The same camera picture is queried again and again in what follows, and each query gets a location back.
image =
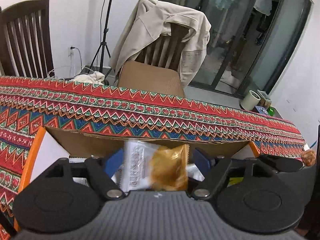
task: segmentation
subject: plastic bag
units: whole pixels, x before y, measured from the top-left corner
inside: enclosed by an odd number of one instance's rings
[[[146,188],[170,191],[187,189],[188,153],[184,146],[169,149],[152,143],[129,140],[125,144],[124,155],[120,184],[124,192]]]
[[[194,163],[188,164],[186,170],[189,178],[193,178],[198,181],[204,180],[204,176]]]

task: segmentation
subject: gray ribbed surface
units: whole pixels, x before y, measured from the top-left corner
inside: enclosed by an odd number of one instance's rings
[[[86,226],[58,235],[20,232],[15,240],[301,240],[294,231],[257,236],[234,229],[222,221],[208,202],[194,201],[185,192],[131,192],[109,201]]]

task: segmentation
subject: white wall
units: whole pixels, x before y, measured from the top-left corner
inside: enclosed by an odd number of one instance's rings
[[[299,44],[271,92],[280,114],[298,127],[310,145],[320,124],[320,0],[312,1]]]
[[[24,0],[0,0],[2,9]],[[106,0],[102,15],[102,31],[108,8]],[[113,0],[109,18],[107,43],[113,50],[138,0]],[[73,76],[80,70],[76,50],[70,55],[70,46],[81,51],[83,65],[90,65],[100,44],[100,13],[103,0],[50,0],[50,35],[53,64],[59,77]],[[105,51],[104,66],[108,65]]]

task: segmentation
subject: open cardboard box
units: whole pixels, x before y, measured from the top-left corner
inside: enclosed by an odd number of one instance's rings
[[[77,130],[63,130],[49,126],[40,128],[34,139],[23,170],[19,192],[59,158],[89,158],[92,155],[105,157],[124,148],[124,142],[128,139],[128,137],[89,134]],[[189,153],[189,163],[192,163],[192,150],[195,147],[202,149],[212,157],[223,155],[225,157],[233,156],[238,159],[243,159],[245,157],[259,156],[257,147],[250,141],[186,143],[185,141],[174,139],[139,138],[139,140],[167,146],[168,148],[185,145],[185,150]]]

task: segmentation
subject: tripod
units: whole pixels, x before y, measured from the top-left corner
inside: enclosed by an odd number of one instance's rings
[[[112,0],[109,0],[109,5],[108,5],[108,11],[107,11],[107,17],[106,17],[106,23],[104,25],[104,29],[103,29],[103,39],[102,39],[102,42],[100,43],[100,46],[96,52],[96,55],[94,55],[94,58],[91,62],[91,65],[90,65],[90,69],[93,67],[93,63],[95,61],[95,59],[97,58],[98,54],[99,54],[99,51],[100,49],[102,48],[102,51],[101,51],[101,58],[100,58],[100,67],[99,67],[99,71],[102,73],[102,67],[103,67],[103,59],[104,59],[104,48],[106,47],[107,49],[107,52],[108,52],[108,55],[109,55],[109,58],[111,58],[111,55],[110,55],[110,51],[108,49],[108,46],[107,46],[107,42],[106,42],[106,37],[107,37],[107,32],[108,32],[108,21],[109,21],[109,15],[110,15],[110,8],[111,8],[111,3],[112,3]]]

